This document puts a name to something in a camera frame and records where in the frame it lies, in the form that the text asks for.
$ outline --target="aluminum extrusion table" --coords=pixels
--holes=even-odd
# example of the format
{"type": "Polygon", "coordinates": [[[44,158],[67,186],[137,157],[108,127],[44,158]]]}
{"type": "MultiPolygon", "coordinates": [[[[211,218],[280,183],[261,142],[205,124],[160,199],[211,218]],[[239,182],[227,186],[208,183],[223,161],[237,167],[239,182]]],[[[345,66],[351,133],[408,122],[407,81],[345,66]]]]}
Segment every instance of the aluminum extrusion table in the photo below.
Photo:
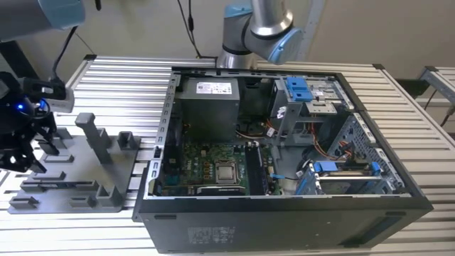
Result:
{"type": "MultiPolygon", "coordinates": [[[[75,89],[75,109],[71,114],[56,114],[56,122],[72,134],[80,134],[75,118],[80,112],[93,112],[97,127],[104,127],[109,134],[132,131],[143,137],[128,200],[120,213],[9,215],[8,201],[29,173],[0,172],[0,253],[157,255],[143,224],[133,223],[131,216],[140,174],[153,153],[172,66],[211,67],[213,61],[119,57],[83,61],[68,82],[75,89]]],[[[380,66],[307,62],[273,66],[259,63],[259,69],[343,73],[435,210],[371,250],[235,255],[455,255],[455,142],[388,72],[376,68],[380,66]]]]}

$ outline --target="motherboard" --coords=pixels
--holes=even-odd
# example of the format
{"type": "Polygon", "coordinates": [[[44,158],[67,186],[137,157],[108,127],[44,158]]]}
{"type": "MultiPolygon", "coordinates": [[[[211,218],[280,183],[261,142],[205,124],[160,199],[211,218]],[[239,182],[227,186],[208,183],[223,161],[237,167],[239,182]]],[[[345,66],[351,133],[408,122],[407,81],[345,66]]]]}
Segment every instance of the motherboard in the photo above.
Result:
{"type": "Polygon", "coordinates": [[[253,148],[255,145],[184,143],[180,172],[165,174],[163,195],[217,195],[220,189],[237,195],[279,193],[277,183],[268,175],[273,171],[269,146],[260,145],[252,151],[253,148]]]}

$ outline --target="black cable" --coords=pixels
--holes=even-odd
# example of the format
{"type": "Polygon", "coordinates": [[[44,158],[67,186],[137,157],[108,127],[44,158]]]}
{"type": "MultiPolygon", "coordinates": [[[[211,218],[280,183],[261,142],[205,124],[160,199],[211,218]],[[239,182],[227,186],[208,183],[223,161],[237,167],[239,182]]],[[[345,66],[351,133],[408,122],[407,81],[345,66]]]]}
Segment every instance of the black cable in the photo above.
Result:
{"type": "Polygon", "coordinates": [[[100,11],[101,10],[101,0],[95,0],[95,6],[96,6],[96,9],[100,11]]]}
{"type": "Polygon", "coordinates": [[[56,58],[56,61],[53,62],[53,66],[52,66],[52,79],[57,79],[59,76],[57,76],[57,66],[59,66],[59,62],[61,60],[61,57],[63,57],[63,54],[67,50],[67,47],[68,47],[68,44],[69,44],[69,41],[71,41],[71,38],[72,38],[72,35],[73,33],[76,32],[76,29],[77,29],[77,26],[72,27],[71,31],[69,31],[69,34],[67,36],[67,40],[64,40],[64,44],[63,44],[63,48],[61,48],[61,51],[60,51],[60,54],[56,58]]]}
{"type": "Polygon", "coordinates": [[[432,92],[432,94],[431,94],[431,96],[429,96],[429,99],[428,99],[428,101],[427,101],[427,104],[425,104],[425,106],[424,106],[424,110],[427,110],[427,107],[428,107],[428,105],[429,105],[429,101],[431,101],[432,97],[435,96],[436,92],[437,92],[437,90],[435,89],[435,91],[432,92]]]}
{"type": "Polygon", "coordinates": [[[443,125],[447,123],[448,117],[449,117],[449,115],[445,115],[445,117],[443,118],[441,123],[440,123],[440,127],[443,127],[443,125]]]}
{"type": "Polygon", "coordinates": [[[76,37],[79,37],[80,41],[81,41],[81,42],[84,43],[84,45],[87,46],[87,48],[88,48],[88,50],[91,51],[91,53],[95,55],[95,52],[93,52],[92,48],[88,46],[85,40],[80,37],[80,35],[79,35],[77,33],[75,33],[75,34],[76,34],[76,37]]]}
{"type": "Polygon", "coordinates": [[[196,46],[196,39],[193,37],[193,19],[192,19],[192,8],[191,8],[191,0],[188,0],[188,23],[185,20],[185,14],[183,13],[183,7],[181,7],[181,2],[180,0],[177,0],[179,3],[179,7],[180,7],[180,13],[181,13],[181,18],[183,18],[183,22],[185,24],[185,29],[187,29],[187,34],[189,37],[189,42],[193,46],[193,50],[196,51],[196,58],[197,59],[213,59],[215,60],[215,67],[216,67],[216,60],[219,57],[213,57],[213,56],[203,56],[200,55],[197,46],[196,46]]]}
{"type": "Polygon", "coordinates": [[[192,37],[191,37],[191,33],[189,33],[189,29],[188,29],[188,24],[187,24],[187,19],[185,19],[185,14],[183,13],[183,7],[181,7],[180,0],[177,0],[177,3],[179,3],[179,7],[180,7],[180,13],[181,13],[183,22],[185,24],[185,30],[187,30],[187,34],[188,34],[188,37],[189,37],[189,42],[191,42],[191,44],[193,46],[193,50],[196,51],[197,58],[200,58],[200,52],[197,50],[196,44],[195,44],[195,42],[192,40],[192,37]]]}

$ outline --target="power supply label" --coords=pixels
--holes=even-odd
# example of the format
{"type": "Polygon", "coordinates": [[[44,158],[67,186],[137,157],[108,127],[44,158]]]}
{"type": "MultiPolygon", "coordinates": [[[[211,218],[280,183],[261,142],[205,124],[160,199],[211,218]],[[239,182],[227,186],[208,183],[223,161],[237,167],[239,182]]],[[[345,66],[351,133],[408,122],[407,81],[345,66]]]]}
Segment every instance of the power supply label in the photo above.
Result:
{"type": "Polygon", "coordinates": [[[208,83],[199,82],[196,84],[197,94],[232,94],[231,83],[208,83]]]}

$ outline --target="green circuit board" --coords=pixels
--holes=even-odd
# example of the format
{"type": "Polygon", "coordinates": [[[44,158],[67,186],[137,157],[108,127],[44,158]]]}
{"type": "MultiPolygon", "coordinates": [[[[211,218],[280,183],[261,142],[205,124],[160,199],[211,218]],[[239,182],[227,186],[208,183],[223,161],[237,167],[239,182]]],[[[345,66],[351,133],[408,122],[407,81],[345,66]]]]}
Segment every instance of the green circuit board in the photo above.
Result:
{"type": "MultiPolygon", "coordinates": [[[[267,171],[272,166],[269,147],[261,147],[263,165],[267,171]]],[[[241,186],[248,192],[248,176],[245,169],[244,146],[223,144],[185,143],[183,145],[183,161],[179,177],[165,176],[164,194],[168,196],[191,195],[191,187],[220,186],[215,178],[216,163],[232,163],[236,169],[236,181],[223,186],[241,186]]]]}

